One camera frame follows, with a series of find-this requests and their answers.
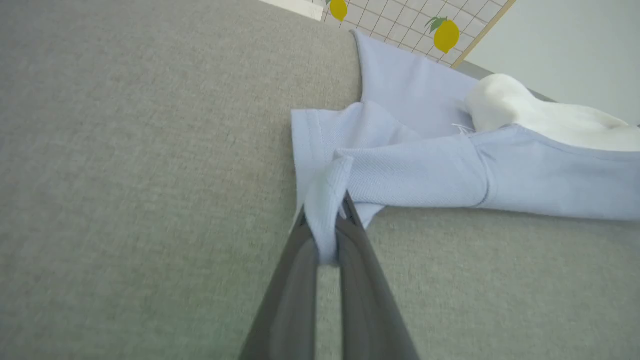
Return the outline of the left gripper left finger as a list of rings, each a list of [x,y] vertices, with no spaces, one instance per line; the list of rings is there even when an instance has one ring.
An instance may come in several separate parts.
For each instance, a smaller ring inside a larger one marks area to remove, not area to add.
[[[313,360],[319,251],[304,210],[300,210],[240,360]]]

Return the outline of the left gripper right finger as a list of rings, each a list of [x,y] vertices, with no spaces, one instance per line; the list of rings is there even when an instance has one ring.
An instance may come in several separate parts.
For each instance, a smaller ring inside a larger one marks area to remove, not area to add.
[[[419,354],[354,201],[336,217],[344,360],[418,360]]]

